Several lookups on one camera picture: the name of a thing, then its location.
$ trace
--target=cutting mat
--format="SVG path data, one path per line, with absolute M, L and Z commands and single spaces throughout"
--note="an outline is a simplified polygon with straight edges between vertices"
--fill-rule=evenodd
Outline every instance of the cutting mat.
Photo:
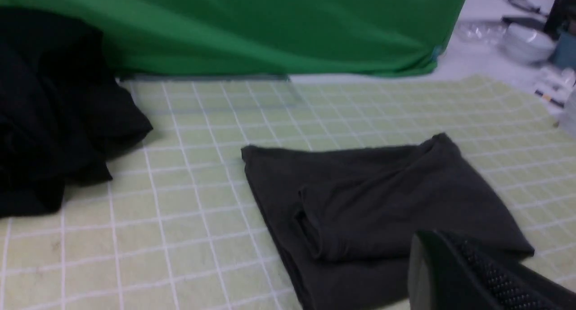
M 530 94 L 482 76 L 124 86 L 156 129 L 109 163 L 111 183 L 69 187 L 54 216 L 0 222 L 0 310 L 299 309 L 239 149 L 417 144 L 442 131 L 537 249 L 526 265 L 576 289 L 576 144 Z

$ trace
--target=black fabric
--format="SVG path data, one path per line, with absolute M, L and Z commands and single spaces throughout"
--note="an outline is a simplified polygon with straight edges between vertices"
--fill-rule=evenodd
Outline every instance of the black fabric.
M 59 210 L 66 179 L 112 179 L 105 159 L 152 130 L 101 43 L 78 19 L 0 8 L 0 216 Z
M 407 296 L 413 233 L 462 232 L 533 255 L 500 198 L 445 134 L 417 146 L 337 152 L 242 149 L 252 193 L 305 310 Z

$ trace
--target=clutter on table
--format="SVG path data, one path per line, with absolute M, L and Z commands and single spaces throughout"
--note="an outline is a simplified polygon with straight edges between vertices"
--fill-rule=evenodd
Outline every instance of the clutter on table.
M 506 33 L 506 24 L 494 20 L 458 21 L 454 33 L 467 43 L 497 45 Z
M 571 68 L 560 70 L 552 65 L 543 66 L 531 81 L 534 93 L 558 108 L 576 89 L 576 72 Z
M 523 64 L 547 60 L 556 47 L 555 42 L 544 32 L 517 23 L 508 27 L 501 44 L 506 56 Z
M 502 21 L 519 23 L 523 27 L 543 31 L 552 39 L 560 37 L 558 30 L 565 27 L 570 9 L 576 5 L 576 0 L 506 0 L 508 4 L 524 11 L 521 15 L 505 15 Z

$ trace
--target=green screen backdrop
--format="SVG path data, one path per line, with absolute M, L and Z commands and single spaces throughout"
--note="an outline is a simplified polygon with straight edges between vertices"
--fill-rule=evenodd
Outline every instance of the green screen backdrop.
M 82 18 L 120 72 L 431 72 L 464 0 L 0 0 Z

